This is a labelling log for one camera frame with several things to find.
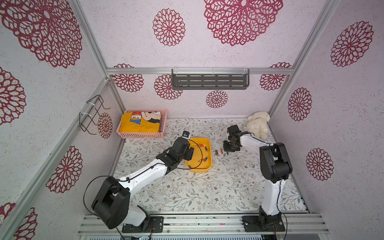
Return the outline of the yellow plastic storage box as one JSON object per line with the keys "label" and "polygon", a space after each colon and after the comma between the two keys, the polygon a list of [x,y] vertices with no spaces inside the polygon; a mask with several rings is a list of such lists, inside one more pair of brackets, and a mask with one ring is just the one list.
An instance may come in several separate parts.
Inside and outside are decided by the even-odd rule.
{"label": "yellow plastic storage box", "polygon": [[190,144],[195,150],[192,159],[186,161],[186,168],[192,173],[208,172],[213,165],[211,142],[207,138],[191,138]]}

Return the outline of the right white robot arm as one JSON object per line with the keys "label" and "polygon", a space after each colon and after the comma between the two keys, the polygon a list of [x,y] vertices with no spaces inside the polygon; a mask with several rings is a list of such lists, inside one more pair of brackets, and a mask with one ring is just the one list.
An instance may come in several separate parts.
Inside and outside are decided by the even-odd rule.
{"label": "right white robot arm", "polygon": [[293,167],[283,143],[268,143],[250,132],[240,131],[237,125],[227,128],[225,152],[237,152],[242,147],[260,151],[260,171],[265,178],[264,199],[257,217],[243,217],[246,232],[286,232],[285,215],[280,210],[282,192]]}

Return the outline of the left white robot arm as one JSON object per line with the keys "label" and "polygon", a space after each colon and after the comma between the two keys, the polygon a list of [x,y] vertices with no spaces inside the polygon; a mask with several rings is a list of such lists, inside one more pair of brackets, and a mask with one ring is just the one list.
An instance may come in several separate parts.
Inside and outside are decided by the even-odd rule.
{"label": "left white robot arm", "polygon": [[190,160],[193,153],[190,139],[179,137],[172,147],[140,170],[119,179],[107,177],[92,203],[92,210],[110,230],[126,225],[134,231],[145,232],[150,227],[150,214],[139,206],[132,206],[131,196],[177,169],[181,160]]}

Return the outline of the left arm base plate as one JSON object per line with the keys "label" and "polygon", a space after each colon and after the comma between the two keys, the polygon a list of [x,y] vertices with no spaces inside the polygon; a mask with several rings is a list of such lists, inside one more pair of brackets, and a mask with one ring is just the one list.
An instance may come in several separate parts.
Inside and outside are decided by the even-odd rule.
{"label": "left arm base plate", "polygon": [[133,233],[162,233],[164,227],[164,217],[150,216],[147,217],[142,224],[138,227],[123,224],[122,233],[133,234]]}

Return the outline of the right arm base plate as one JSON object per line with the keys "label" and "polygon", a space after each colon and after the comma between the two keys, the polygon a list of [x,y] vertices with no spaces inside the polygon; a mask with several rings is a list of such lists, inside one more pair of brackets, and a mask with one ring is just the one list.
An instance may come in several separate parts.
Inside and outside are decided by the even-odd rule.
{"label": "right arm base plate", "polygon": [[245,232],[285,232],[286,228],[281,215],[242,216]]}

